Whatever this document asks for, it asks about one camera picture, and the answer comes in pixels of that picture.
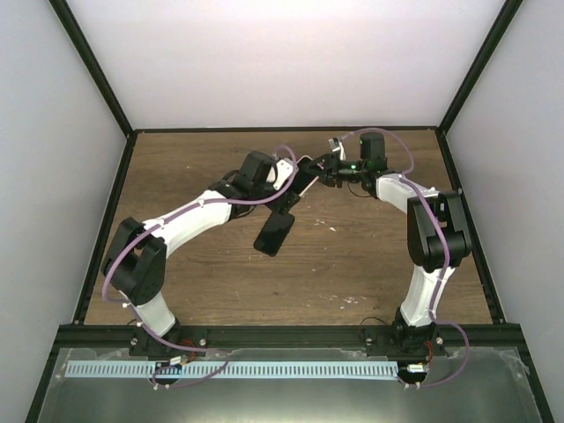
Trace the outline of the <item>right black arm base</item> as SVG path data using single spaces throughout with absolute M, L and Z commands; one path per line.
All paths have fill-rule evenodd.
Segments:
M 368 316 L 359 325 L 360 339 L 366 345 L 386 349 L 387 352 L 393 350 L 401 356 L 431 354 L 435 332 L 435 323 L 410 325 L 402 315 L 401 308 L 397 308 L 390 323 L 380 317 Z

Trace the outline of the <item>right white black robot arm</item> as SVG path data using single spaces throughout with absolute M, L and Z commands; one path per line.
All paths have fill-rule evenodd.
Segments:
M 360 157 L 348 160 L 345 136 L 330 139 L 330 152 L 301 165 L 328 187 L 359 184 L 372 198 L 390 204 L 406 216 L 406 240 L 413 263 L 408 293 L 397 309 L 391 343 L 403 355 L 429 341 L 437 325 L 436 309 L 444 287 L 471 253 L 471 237 L 462 198 L 455 191 L 426 188 L 409 179 L 414 167 L 401 172 L 388 166 L 388 130 L 355 130 Z

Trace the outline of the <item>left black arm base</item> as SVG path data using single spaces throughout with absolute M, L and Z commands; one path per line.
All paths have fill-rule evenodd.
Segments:
M 130 354 L 153 358 L 173 357 L 181 354 L 203 356 L 207 350 L 207 329 L 196 326 L 175 325 L 164 342 L 155 339 L 145 329 L 131 330 Z

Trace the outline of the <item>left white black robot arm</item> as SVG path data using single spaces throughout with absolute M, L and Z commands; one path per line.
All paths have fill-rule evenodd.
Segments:
M 309 158 L 281 158 L 259 151 L 249 153 L 240 168 L 227 172 L 196 199 L 157 218 L 123 220 L 100 268 L 104 275 L 102 297 L 111 302 L 113 287 L 120 302 L 131 307 L 151 332 L 149 345 L 159 355 L 173 354 L 180 334 L 162 288 L 167 259 L 188 241 L 215 226 L 237 219 L 258 205 L 274 205 L 292 195 L 291 188 Z

